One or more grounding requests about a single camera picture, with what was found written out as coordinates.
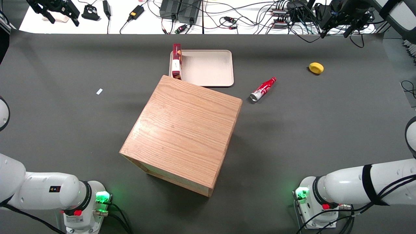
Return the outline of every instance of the red button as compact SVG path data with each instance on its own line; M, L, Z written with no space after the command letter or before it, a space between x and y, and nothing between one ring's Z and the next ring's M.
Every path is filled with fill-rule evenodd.
M74 211L74 215L75 216L80 216L81 213L82 213L82 210L76 210L76 211Z

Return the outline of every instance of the wooden crate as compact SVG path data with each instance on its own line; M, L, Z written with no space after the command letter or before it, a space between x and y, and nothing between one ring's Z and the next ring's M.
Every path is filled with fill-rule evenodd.
M210 197L241 104L163 76L120 154L150 175Z

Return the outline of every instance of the red bottle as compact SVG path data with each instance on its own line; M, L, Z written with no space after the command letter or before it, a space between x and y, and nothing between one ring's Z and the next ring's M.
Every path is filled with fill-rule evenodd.
M272 77L270 80L262 83L260 87L258 87L254 92L250 94L250 98L253 101L258 101L261 97L263 97L272 87L272 85L276 82L276 77Z

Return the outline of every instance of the gray tabletop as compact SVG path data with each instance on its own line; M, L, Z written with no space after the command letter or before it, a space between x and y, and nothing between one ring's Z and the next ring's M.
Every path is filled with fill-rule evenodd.
M11 108L0 152L27 171L102 182L136 233L295 233L291 191L304 177L411 158L404 127L414 111L381 39L364 39L359 49L342 37L308 44L286 35L14 32L0 65L0 94ZM244 100L209 199L146 175L118 154L168 73L173 43L230 50L235 83L214 89ZM310 73L311 62L324 73ZM277 83L251 104L248 95L272 76ZM52 211L30 213L56 224ZM1 233L53 233L12 212L0 217ZM373 207L353 233L414 233L415 217L412 206ZM102 233L124 231L107 218Z

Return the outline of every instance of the white table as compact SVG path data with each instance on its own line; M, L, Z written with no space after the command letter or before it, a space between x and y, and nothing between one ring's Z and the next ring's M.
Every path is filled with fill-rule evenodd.
M92 0L84 0L89 3L93 3ZM155 16L159 15L159 8L162 0L148 0L147 3L143 5L145 8L145 12L137 19L133 20L127 24L127 26L123 29L123 34L163 34L161 29L161 22L162 20ZM56 22L55 24L51 24L49 21L43 21L42 15L36 14L33 12L31 8L27 10L26 16L20 26L21 31L32 32L32 33L61 33L61 34L106 34L107 33L107 23L108 20L103 12L103 5L102 1L98 0L94 6L97 8L98 15L101 17L99 21L93 20L86 20L81 17L82 12L84 11L85 3L78 2L77 0L73 0L74 4L81 12L79 16L79 26L76 27L71 20L66 23ZM119 34L120 28L126 22L129 13L138 5L143 4L138 0L108 0L111 6L111 22L110 22L110 34ZM316 3L325 4L326 0L317 0ZM256 5L252 5L249 7L238 9L238 12L252 21L257 21L256 16L258 11L261 7L265 5L273 4L273 1L270 0L208 0L204 2L204 9L206 12L222 12L227 11L225 13L218 13L218 14L204 14L204 26L206 28L213 28L216 27L215 24L219 25L219 20L221 17L229 16L233 18L238 18L241 15L238 14L235 10L232 10L230 7L226 5L222 5L219 3L227 3L234 8L238 8L241 6L245 6L248 4L259 3ZM261 12L264 12L268 9L268 7L263 8ZM202 12L199 12L197 25L202 25ZM275 17L271 18L271 13L267 12L265 17L261 21L262 25L269 25L272 23L272 20ZM242 19L242 21L238 22L238 33L239 34L253 34L259 31L258 26L249 26L244 22L249 22L247 19ZM269 31L269 34L317 34L317 29L315 27L308 27L308 30L305 26L301 23L296 23L297 26L292 27L292 31L289 32L287 28L284 29L272 29ZM171 20L163 20L163 25L167 31L171 28ZM179 26L183 25L179 21L174 22L173 31L178 28ZM268 29L265 27L263 30L260 31L260 34L265 34ZM374 25L370 25L368 28L362 30L360 33L372 33L375 31ZM206 34L237 34L237 30L230 30L224 28L216 28L216 29L205 29ZM329 34L341 34L339 29L332 29ZM202 27L193 26L188 34L202 34Z

